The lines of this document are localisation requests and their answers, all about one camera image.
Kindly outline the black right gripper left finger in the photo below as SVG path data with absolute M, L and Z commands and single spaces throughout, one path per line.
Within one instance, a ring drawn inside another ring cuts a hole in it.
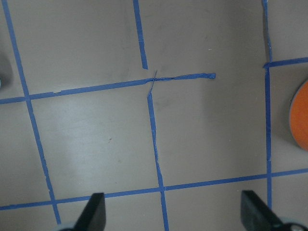
M 106 226 L 104 193 L 94 193 L 75 223 L 76 231 L 103 231 Z

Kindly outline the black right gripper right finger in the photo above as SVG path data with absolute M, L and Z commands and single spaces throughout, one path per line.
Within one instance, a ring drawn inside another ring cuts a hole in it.
M 283 223 L 251 190 L 241 192 L 241 222 L 246 231 L 291 230 L 291 225 Z

